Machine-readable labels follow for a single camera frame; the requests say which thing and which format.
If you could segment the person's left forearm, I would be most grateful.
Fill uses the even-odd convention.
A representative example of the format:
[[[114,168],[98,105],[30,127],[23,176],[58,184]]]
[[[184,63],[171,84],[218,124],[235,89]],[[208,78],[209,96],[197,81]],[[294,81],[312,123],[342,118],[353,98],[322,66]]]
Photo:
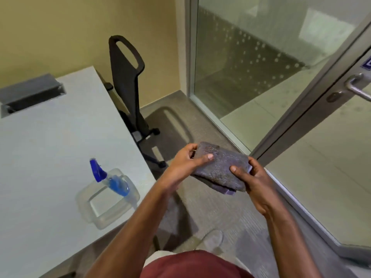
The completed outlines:
[[[84,278],[139,278],[169,199],[178,186],[158,180]]]

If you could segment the black office chair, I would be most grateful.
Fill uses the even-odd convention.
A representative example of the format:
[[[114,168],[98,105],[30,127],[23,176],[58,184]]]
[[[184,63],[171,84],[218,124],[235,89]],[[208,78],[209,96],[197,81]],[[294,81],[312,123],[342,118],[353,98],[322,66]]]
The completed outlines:
[[[134,67],[123,54],[118,47],[118,42],[123,43],[132,53],[137,61],[137,67]],[[113,84],[107,82],[104,83],[104,86],[107,92],[114,89],[127,108],[128,114],[121,110],[118,110],[118,112],[144,159],[156,164],[161,169],[166,168],[167,164],[165,161],[159,161],[143,153],[139,146],[139,144],[150,135],[156,136],[160,134],[158,128],[149,128],[147,122],[140,113],[138,76],[145,69],[145,63],[137,49],[125,37],[119,35],[111,36],[108,43]]]

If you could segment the person's red shirt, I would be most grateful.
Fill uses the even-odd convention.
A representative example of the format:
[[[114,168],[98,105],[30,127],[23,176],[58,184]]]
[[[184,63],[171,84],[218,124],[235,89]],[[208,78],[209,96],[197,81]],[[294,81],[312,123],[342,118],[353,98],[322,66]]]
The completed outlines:
[[[151,262],[143,267],[140,278],[254,278],[254,276],[212,253],[195,250]]]

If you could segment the person's right forearm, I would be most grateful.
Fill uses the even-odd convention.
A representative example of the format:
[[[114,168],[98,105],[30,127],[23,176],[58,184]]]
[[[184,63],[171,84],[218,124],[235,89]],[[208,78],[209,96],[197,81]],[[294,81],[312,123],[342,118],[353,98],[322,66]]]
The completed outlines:
[[[323,278],[289,211],[265,215],[280,278]]]

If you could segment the blue trigger spray bottle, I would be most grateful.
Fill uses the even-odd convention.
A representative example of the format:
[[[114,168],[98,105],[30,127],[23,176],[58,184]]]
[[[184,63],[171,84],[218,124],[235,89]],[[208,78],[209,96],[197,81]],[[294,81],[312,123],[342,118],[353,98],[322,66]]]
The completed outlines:
[[[89,160],[92,174],[97,183],[102,183],[116,194],[123,197],[124,201],[136,210],[140,200],[140,194],[132,180],[124,175],[119,169],[111,172],[104,171],[95,158]]]

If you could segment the person's right hand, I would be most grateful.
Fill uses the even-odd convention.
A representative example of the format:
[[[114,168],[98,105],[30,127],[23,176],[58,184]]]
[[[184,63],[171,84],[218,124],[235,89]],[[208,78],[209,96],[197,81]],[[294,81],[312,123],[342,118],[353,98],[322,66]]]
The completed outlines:
[[[256,159],[248,157],[248,163],[252,169],[248,185],[245,186],[255,208],[266,218],[282,213],[285,207],[272,184],[271,177]]]

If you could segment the clear plastic container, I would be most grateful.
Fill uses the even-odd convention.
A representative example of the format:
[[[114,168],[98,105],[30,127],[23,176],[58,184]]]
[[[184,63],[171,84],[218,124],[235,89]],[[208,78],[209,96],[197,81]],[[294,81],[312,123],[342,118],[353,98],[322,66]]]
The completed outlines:
[[[93,181],[76,195],[82,218],[100,230],[108,227],[128,210],[136,210],[140,200],[136,186],[120,169],[111,169],[108,177],[119,181],[119,185],[114,184],[111,188],[107,179]]]

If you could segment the glass door with metal frame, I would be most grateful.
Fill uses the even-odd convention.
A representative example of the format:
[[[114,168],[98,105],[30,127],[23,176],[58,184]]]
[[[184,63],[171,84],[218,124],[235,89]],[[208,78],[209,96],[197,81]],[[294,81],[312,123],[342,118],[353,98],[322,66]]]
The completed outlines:
[[[253,150],[341,257],[371,264],[371,12]],[[333,103],[333,92],[343,96]]]

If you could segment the person's left hand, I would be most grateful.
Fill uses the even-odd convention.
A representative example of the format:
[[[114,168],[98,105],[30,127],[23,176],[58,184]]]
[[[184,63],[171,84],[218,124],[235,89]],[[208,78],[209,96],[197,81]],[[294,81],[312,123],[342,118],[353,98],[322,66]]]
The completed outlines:
[[[175,192],[180,183],[194,172],[190,170],[190,159],[194,158],[197,148],[197,144],[190,143],[180,149],[155,186],[168,195]]]

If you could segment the gray cleaning cloth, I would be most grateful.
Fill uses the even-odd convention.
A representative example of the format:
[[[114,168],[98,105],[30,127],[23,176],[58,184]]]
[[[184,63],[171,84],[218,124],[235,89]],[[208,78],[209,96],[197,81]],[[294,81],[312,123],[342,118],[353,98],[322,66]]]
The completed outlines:
[[[245,183],[230,170],[231,166],[243,168],[250,173],[248,155],[231,151],[208,142],[200,142],[194,157],[212,154],[213,160],[195,169],[191,176],[206,184],[211,189],[223,194],[234,195],[237,191],[246,192]]]

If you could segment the glass partition with dotted film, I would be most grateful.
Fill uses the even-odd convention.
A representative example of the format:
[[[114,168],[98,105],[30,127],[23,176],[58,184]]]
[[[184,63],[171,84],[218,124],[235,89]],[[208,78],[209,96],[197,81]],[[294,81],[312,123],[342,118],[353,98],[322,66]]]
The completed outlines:
[[[191,0],[192,96],[252,152],[366,17],[371,0]]]

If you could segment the person's beige shoe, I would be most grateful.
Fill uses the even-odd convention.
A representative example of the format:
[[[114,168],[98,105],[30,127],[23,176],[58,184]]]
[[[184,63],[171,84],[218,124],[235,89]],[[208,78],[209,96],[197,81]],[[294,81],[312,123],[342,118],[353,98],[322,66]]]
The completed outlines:
[[[206,251],[214,255],[222,253],[221,245],[224,240],[224,233],[221,230],[213,229],[208,232],[197,245],[196,250]]]

